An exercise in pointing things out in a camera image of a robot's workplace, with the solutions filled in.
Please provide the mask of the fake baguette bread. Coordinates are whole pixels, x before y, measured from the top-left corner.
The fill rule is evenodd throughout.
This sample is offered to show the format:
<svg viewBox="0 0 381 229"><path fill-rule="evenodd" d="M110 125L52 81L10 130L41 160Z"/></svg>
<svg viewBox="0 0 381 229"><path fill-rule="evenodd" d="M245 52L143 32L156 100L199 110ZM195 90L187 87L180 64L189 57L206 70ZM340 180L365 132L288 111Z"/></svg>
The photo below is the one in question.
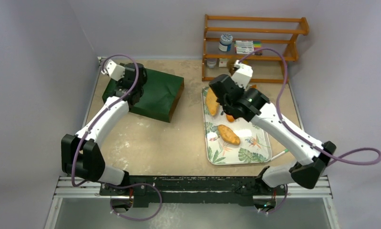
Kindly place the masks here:
<svg viewBox="0 0 381 229"><path fill-rule="evenodd" d="M226 115L226 118L227 118L227 121L230 122L230 123L233 123L235 121L235 118L231 115Z"/></svg>

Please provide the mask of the yellow fake bread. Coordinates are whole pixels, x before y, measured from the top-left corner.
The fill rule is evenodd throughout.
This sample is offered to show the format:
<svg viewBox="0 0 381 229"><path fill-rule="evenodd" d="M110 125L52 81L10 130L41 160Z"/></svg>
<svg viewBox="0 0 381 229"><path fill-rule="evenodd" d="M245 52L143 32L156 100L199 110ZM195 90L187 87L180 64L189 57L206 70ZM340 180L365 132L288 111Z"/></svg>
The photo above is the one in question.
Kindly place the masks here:
<svg viewBox="0 0 381 229"><path fill-rule="evenodd" d="M206 94L205 103L211 116L215 116L218 112L219 103L216 100L216 95L213 90L209 88Z"/></svg>

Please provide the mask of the small oval bread roll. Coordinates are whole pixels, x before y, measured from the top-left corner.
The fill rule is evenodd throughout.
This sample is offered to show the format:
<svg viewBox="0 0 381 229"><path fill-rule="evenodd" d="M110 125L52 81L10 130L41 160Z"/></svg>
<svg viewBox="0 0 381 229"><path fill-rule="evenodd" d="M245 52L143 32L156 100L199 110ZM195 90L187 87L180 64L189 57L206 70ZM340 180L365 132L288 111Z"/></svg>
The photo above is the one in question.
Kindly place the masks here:
<svg viewBox="0 0 381 229"><path fill-rule="evenodd" d="M217 129L225 142L235 146L240 145L240 138L233 132L231 128L226 125L218 125Z"/></svg>

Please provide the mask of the green paper bag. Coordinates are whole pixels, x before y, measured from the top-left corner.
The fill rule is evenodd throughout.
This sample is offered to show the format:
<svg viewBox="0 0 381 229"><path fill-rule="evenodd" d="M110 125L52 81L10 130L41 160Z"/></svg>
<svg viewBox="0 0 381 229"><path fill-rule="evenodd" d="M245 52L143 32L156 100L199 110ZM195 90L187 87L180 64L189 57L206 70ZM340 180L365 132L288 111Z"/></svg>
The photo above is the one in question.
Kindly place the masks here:
<svg viewBox="0 0 381 229"><path fill-rule="evenodd" d="M184 78L173 74L145 68L147 82L143 86L144 94L129 111L163 122L171 122L173 113L184 90ZM117 81L110 79L102 94L102 100L113 96L113 89Z"/></svg>

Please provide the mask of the leaf pattern serving tray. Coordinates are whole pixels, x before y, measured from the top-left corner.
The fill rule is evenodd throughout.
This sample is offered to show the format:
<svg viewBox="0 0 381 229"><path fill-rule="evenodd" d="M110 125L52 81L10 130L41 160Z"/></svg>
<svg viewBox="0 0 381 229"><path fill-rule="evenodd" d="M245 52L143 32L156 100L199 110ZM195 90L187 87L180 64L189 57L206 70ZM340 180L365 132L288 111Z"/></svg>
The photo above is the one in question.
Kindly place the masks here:
<svg viewBox="0 0 381 229"><path fill-rule="evenodd" d="M221 106L218 107L217 114L211 116L206 105L207 91L208 87L203 88L201 95L208 161L219 166L270 161L272 149L267 132L241 118L228 121ZM240 138L240 145L225 142L219 134L219 125L229 127Z"/></svg>

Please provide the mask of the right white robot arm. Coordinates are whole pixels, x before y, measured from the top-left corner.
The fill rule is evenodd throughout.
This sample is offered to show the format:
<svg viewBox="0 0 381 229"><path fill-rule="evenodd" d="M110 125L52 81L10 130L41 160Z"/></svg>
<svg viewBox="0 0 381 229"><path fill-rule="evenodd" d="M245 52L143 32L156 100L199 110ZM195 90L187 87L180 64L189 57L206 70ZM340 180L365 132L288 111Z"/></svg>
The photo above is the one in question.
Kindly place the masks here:
<svg viewBox="0 0 381 229"><path fill-rule="evenodd" d="M313 189L327 167L330 157L336 146L331 141L325 143L309 138L306 143L294 135L294 132L307 137L293 123L286 128L287 119L281 117L276 106L259 90L239 87L233 79L226 74L216 77L209 83L209 87L217 97L217 102L222 105L226 114L234 118L243 118L250 122L285 146L292 153L296 162L289 165L264 168L257 177L256 188L261 194L267 194L274 187L297 183L306 189Z"/></svg>

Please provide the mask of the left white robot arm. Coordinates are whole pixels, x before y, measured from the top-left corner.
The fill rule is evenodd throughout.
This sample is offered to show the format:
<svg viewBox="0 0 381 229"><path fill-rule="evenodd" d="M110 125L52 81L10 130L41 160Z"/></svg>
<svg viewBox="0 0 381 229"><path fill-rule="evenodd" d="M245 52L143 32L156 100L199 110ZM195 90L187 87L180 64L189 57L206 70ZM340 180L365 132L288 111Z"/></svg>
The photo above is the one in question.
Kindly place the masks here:
<svg viewBox="0 0 381 229"><path fill-rule="evenodd" d="M101 146L117 122L143 96L147 71L141 63L117 64L109 60L105 73L113 83L112 91L85 127L62 138L62 171L86 181L107 183L118 195L125 195L130 190L129 173L106 165Z"/></svg>

